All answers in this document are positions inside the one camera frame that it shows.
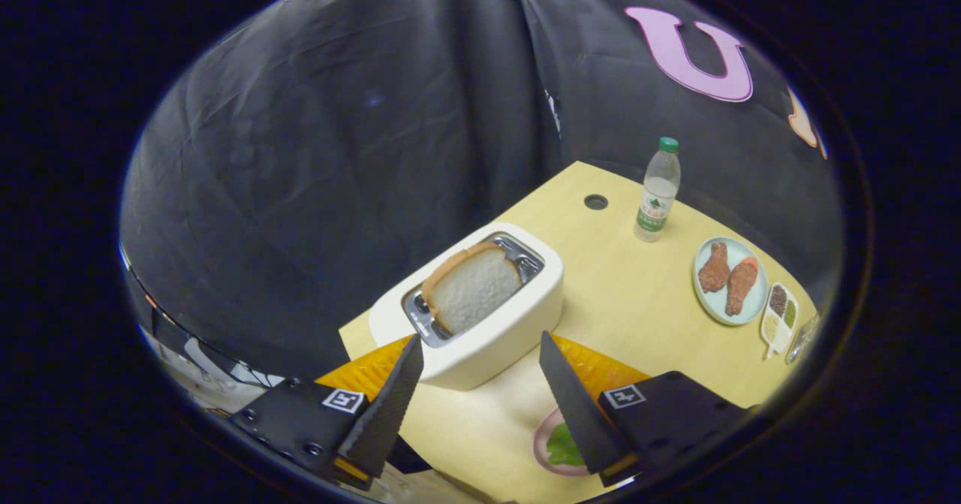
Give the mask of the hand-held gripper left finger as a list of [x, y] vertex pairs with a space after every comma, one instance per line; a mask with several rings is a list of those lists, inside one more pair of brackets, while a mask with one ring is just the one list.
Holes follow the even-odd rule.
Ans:
[[314, 381], [286, 379], [229, 419], [312, 475], [368, 490], [380, 477], [423, 370], [408, 335]]

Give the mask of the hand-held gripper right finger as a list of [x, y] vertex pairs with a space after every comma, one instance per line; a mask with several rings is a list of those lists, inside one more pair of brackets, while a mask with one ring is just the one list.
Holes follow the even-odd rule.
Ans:
[[749, 414], [683, 372], [649, 376], [547, 331], [539, 364], [581, 459], [604, 486], [693, 459]]

